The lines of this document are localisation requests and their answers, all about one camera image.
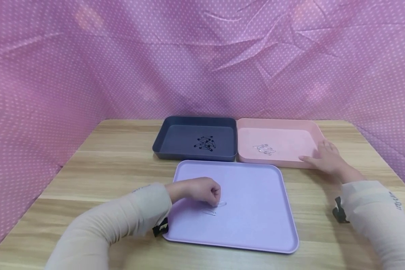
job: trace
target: table surface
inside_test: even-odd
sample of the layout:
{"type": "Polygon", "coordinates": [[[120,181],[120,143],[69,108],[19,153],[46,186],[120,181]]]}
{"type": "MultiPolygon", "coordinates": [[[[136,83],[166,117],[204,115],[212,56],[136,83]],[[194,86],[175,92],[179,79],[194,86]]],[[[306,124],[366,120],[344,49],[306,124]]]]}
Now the table surface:
{"type": "MultiPolygon", "coordinates": [[[[401,199],[405,185],[353,125],[316,121],[347,162],[401,199]]],[[[0,270],[43,269],[72,220],[153,182],[172,182],[178,161],[159,160],[152,144],[162,120],[105,120],[91,133],[0,245],[0,270]]],[[[151,234],[112,245],[111,269],[378,269],[369,243],[331,214],[339,185],[314,170],[281,168],[300,247],[279,255],[168,242],[151,234]]]]}

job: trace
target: dark gray tray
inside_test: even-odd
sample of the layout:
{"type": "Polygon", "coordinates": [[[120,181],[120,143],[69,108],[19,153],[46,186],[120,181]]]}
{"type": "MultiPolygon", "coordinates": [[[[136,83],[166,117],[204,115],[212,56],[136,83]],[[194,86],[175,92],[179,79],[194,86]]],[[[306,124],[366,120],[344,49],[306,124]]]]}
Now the dark gray tray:
{"type": "Polygon", "coordinates": [[[236,120],[227,117],[167,117],[152,147],[160,159],[234,161],[236,120]]]}

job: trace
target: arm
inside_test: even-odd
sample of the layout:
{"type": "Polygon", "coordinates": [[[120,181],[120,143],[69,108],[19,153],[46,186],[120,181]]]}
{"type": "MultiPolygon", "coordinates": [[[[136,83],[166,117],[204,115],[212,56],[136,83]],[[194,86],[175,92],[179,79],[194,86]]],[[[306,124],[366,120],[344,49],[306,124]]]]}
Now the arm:
{"type": "Polygon", "coordinates": [[[66,229],[45,270],[108,270],[110,245],[125,236],[141,236],[159,225],[172,204],[183,198],[217,205],[218,183],[208,177],[168,185],[152,184],[101,204],[77,217],[66,229]]]}
{"type": "Polygon", "coordinates": [[[369,239],[384,270],[405,270],[405,214],[402,204],[377,181],[348,165],[335,145],[318,144],[320,159],[299,157],[342,183],[342,208],[354,229],[369,239]]]}
{"type": "Polygon", "coordinates": [[[405,270],[405,214],[378,181],[342,185],[342,207],[354,229],[369,239],[384,270],[405,270]]]}

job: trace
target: pink tray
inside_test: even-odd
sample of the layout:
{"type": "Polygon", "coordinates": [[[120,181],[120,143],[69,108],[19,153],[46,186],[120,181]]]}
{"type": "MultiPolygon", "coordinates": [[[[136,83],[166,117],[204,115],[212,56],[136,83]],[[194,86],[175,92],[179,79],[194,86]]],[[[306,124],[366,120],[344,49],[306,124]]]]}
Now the pink tray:
{"type": "Polygon", "coordinates": [[[185,160],[174,182],[211,177],[222,187],[220,201],[181,199],[168,215],[169,241],[258,251],[293,253],[299,236],[291,213],[281,171],[267,164],[185,160]],[[207,215],[202,210],[216,211],[207,215]]]}
{"type": "Polygon", "coordinates": [[[241,162],[277,167],[310,168],[299,156],[318,157],[318,142],[324,140],[318,125],[308,120],[242,118],[237,121],[237,133],[241,162]],[[275,152],[262,153],[256,148],[262,144],[275,152]]]}

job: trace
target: hand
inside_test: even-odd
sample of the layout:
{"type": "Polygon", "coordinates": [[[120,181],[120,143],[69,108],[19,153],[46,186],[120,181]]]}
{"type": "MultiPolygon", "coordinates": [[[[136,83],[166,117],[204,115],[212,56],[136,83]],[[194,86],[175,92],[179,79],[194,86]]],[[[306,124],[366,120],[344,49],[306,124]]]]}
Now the hand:
{"type": "Polygon", "coordinates": [[[319,142],[318,151],[320,159],[314,159],[310,156],[299,156],[298,158],[318,170],[339,177],[343,184],[365,179],[358,170],[345,162],[336,146],[328,140],[319,142]]]}
{"type": "Polygon", "coordinates": [[[198,177],[165,185],[172,203],[182,199],[191,198],[195,201],[208,202],[216,206],[221,198],[221,187],[209,177],[198,177]]]}

